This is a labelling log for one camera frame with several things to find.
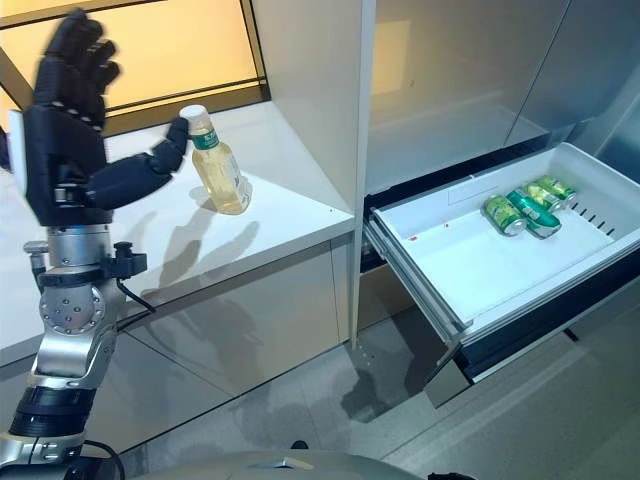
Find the floor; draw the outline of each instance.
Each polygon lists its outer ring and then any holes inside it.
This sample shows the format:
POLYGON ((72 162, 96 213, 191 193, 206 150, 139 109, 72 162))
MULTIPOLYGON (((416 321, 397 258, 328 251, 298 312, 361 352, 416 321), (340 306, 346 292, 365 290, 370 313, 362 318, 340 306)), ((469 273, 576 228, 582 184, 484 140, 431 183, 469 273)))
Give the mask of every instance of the floor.
POLYGON ((130 476, 244 450, 311 448, 426 478, 637 479, 640 310, 574 327, 435 409, 424 365, 442 353, 416 309, 123 455, 130 476))

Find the soda can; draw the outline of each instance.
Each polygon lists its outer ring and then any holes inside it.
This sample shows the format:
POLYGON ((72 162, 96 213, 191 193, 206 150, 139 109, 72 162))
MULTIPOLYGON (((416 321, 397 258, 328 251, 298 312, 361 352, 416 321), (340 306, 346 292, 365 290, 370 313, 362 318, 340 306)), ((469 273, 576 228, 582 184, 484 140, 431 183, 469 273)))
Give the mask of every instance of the soda can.
POLYGON ((515 189, 507 195, 507 199, 527 219, 527 228, 537 236, 550 237, 562 227, 555 215, 547 212, 533 198, 527 196, 524 190, 515 189))
POLYGON ((545 175, 544 177, 540 177, 535 181, 538 185, 544 188, 547 192, 552 193, 560 200, 562 200, 566 205, 571 203, 574 198, 576 198, 576 190, 568 185, 565 185, 557 178, 550 177, 549 175, 545 175))
POLYGON ((527 226, 527 221, 522 218, 520 212, 502 195, 489 197, 483 209, 498 230, 505 235, 517 235, 527 226))
POLYGON ((561 199, 535 182, 525 185, 524 191, 548 212, 555 212, 564 206, 561 199))

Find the white countertop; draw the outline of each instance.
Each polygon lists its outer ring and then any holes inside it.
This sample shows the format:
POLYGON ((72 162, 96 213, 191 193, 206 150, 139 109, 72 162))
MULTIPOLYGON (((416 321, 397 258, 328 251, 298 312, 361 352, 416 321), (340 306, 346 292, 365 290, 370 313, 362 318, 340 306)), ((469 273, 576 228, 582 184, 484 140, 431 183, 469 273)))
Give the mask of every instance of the white countertop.
MULTIPOLYGON (((147 254, 148 270, 126 282, 160 304, 352 231, 354 218, 331 182, 271 103, 212 115, 253 186, 241 215, 213 211, 187 156, 174 180, 116 211, 112 242, 147 254)), ((109 160, 162 139, 166 126, 107 139, 109 160)), ((0 171, 0 365, 31 353, 42 333, 39 293, 22 245, 45 239, 13 177, 0 171), (16 345, 23 348, 16 350, 16 345)))

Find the yellow liquid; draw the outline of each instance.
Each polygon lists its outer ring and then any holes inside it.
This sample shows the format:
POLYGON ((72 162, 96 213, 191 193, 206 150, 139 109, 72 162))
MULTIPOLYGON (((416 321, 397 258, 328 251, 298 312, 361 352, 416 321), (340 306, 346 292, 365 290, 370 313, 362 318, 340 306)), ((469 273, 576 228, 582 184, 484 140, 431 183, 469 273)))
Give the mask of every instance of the yellow liquid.
POLYGON ((208 150, 193 150, 193 165, 216 210, 228 215, 244 212, 251 201, 251 185, 238 169, 225 143, 208 150))

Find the refrigerator drawer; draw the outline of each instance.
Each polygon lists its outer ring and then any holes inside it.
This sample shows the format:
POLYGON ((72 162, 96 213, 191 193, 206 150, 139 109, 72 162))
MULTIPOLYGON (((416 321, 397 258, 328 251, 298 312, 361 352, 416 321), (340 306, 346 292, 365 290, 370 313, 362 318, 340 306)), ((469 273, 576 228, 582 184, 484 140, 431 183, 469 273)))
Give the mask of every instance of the refrigerator drawer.
POLYGON ((364 230, 468 384, 640 275, 640 185, 569 144, 374 208, 364 230), (486 199, 545 174, 578 191, 560 231, 499 233, 486 199))

